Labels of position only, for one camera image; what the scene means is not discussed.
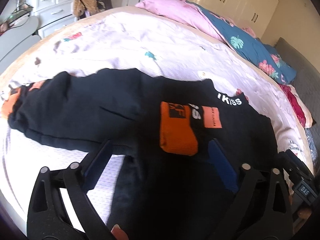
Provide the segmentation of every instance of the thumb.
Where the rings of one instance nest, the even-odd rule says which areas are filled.
[[[117,240],[129,240],[127,234],[123,230],[121,230],[118,224],[114,225],[113,229],[111,230],[111,233]]]

